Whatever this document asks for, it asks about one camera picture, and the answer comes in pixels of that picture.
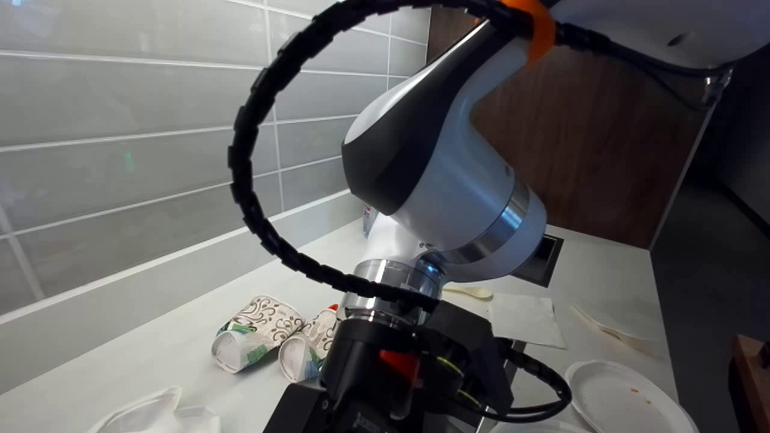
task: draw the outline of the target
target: black cable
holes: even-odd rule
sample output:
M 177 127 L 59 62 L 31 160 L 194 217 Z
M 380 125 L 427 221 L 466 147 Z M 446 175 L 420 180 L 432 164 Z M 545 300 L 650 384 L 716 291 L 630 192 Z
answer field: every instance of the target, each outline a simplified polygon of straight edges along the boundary
M 231 192 L 243 209 L 244 227 L 259 236 L 261 249 L 277 255 L 285 268 L 303 271 L 308 279 L 328 285 L 339 291 L 350 291 L 359 295 L 380 295 L 386 300 L 407 300 L 413 306 L 431 307 L 432 300 L 418 293 L 399 291 L 392 287 L 373 285 L 353 275 L 342 275 L 327 264 L 314 263 L 312 258 L 297 252 L 285 242 L 273 227 L 267 221 L 256 194 L 253 192 L 253 167 L 249 153 L 254 149 L 259 122 L 267 119 L 273 105 L 273 97 L 288 86 L 288 83 L 301 73 L 301 66 L 314 57 L 339 32 L 347 32 L 361 25 L 368 15 L 397 10 L 397 2 L 337 2 L 328 10 L 312 16 L 312 21 L 285 43 L 277 60 L 259 73 L 254 80 L 244 105 L 235 119 L 235 138 L 229 149 L 229 167 L 232 172 Z
M 513 348 L 509 340 L 498 340 L 498 341 L 501 341 L 501 351 L 505 353 L 505 358 L 513 365 L 517 365 L 517 368 L 526 370 L 529 375 L 538 377 L 540 383 L 545 383 L 555 393 L 558 402 L 547 402 L 547 404 L 538 404 L 538 407 L 498 407 L 491 402 L 478 402 L 478 404 L 464 404 L 464 408 L 468 408 L 472 413 L 478 413 L 484 418 L 493 418 L 493 421 L 502 421 L 502 423 L 538 423 L 544 418 L 553 418 L 572 402 L 570 384 L 555 370 L 551 370 L 545 364 L 526 356 L 523 351 Z

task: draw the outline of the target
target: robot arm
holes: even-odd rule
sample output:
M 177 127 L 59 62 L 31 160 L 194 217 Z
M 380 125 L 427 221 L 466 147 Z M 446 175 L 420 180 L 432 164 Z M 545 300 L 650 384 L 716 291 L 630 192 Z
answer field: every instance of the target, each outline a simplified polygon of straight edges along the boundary
M 322 268 L 278 238 L 249 190 L 254 125 L 333 33 L 375 13 L 432 2 L 461 4 L 491 21 L 356 119 L 342 149 L 343 172 L 350 190 L 384 217 L 353 277 Z M 585 26 L 558 25 L 561 43 L 646 73 L 706 78 L 770 40 L 770 26 L 762 26 L 770 0 L 729 7 L 709 0 L 555 0 L 553 15 Z M 517 37 L 531 26 L 533 20 L 493 0 L 347 0 L 314 16 L 254 83 L 229 157 L 232 198 L 268 252 L 349 293 L 320 387 L 291 384 L 267 430 L 416 430 L 425 413 L 455 408 L 540 421 L 568 404 L 570 389 L 553 370 L 495 340 L 484 318 L 437 300 L 446 279 L 509 275 L 540 240 L 544 204 L 468 122 L 473 103 L 526 62 Z M 558 402 L 513 408 L 505 362 L 551 384 Z

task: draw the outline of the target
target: wooden cabinet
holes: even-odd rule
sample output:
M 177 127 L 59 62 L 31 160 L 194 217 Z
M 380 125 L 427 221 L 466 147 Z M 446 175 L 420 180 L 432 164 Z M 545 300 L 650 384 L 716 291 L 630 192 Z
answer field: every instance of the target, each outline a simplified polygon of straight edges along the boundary
M 732 347 L 732 368 L 734 368 L 734 404 L 741 430 L 770 433 L 770 368 L 762 368 L 759 362 L 762 341 L 738 334 Z
M 432 10 L 431 60 L 476 20 Z M 695 99 L 700 83 L 677 80 Z M 553 48 L 476 105 L 481 135 L 531 182 L 551 224 L 646 249 L 698 141 L 689 113 L 632 68 Z

